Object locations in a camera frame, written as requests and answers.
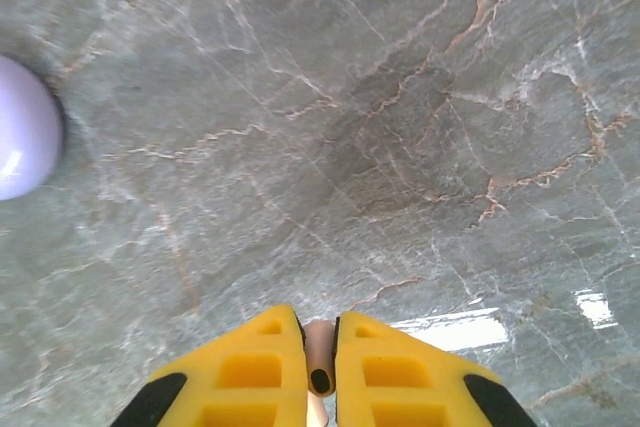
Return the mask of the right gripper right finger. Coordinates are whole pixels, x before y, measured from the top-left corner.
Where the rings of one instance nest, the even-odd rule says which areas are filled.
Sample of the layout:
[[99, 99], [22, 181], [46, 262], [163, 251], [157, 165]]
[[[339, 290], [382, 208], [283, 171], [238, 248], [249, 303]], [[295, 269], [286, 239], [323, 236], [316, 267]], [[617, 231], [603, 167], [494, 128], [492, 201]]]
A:
[[492, 371], [365, 314], [336, 319], [339, 426], [533, 426]]

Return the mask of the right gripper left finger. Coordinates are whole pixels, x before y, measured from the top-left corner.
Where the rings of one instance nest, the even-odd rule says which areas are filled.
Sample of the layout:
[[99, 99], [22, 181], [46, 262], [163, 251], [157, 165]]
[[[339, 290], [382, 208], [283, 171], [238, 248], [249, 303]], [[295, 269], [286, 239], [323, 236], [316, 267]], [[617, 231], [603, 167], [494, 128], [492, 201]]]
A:
[[156, 370], [114, 426], [306, 424], [305, 336], [281, 304]]

